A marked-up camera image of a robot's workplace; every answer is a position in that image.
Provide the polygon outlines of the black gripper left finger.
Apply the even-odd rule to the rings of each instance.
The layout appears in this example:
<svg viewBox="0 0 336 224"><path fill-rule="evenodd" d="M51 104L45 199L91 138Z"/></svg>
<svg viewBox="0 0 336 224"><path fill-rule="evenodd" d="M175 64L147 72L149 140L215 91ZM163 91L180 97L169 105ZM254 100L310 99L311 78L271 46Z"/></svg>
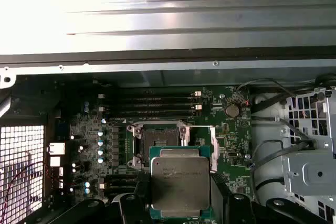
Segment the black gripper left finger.
<svg viewBox="0 0 336 224"><path fill-rule="evenodd" d="M75 204L64 223L152 223L147 173L86 178L73 190Z"/></svg>

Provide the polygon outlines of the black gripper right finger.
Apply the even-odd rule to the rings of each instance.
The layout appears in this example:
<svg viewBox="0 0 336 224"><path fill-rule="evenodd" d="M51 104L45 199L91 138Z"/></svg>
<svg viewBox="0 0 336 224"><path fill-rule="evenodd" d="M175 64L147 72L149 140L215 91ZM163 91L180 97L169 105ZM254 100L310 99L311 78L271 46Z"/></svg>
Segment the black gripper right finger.
<svg viewBox="0 0 336 224"><path fill-rule="evenodd" d="M317 216L284 198L262 206L244 194L234 194L219 174L211 174L211 206L217 223L316 223Z"/></svg>

